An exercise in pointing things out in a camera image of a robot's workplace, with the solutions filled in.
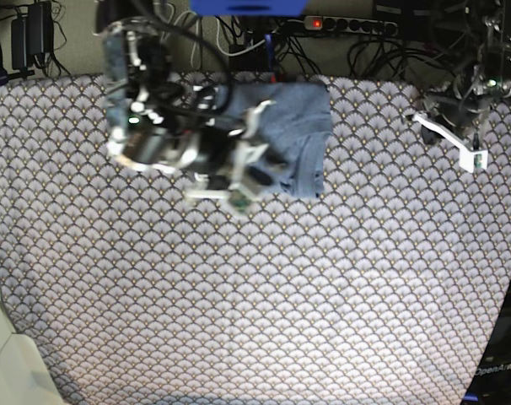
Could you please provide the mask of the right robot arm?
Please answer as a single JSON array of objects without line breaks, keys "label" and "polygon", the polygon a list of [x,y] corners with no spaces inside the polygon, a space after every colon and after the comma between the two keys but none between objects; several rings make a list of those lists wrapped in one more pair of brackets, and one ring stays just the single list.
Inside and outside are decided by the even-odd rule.
[{"label": "right robot arm", "polygon": [[[194,199],[243,206],[272,185],[272,176],[260,167],[270,145],[259,129],[273,102],[263,100],[239,116],[228,114],[236,86],[213,45],[161,19],[151,1],[99,1],[95,29],[105,55],[110,157],[139,172],[191,173],[195,183],[187,194]],[[185,89],[171,78],[167,34],[209,50],[224,71],[224,85],[197,89],[191,104],[181,106]]]}]

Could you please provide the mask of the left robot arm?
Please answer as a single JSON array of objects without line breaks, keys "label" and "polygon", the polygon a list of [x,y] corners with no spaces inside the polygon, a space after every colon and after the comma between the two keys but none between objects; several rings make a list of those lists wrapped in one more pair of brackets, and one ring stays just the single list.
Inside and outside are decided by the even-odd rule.
[{"label": "left robot arm", "polygon": [[452,78],[422,97],[423,113],[478,150],[481,122],[511,97],[511,1],[436,1],[428,33]]}]

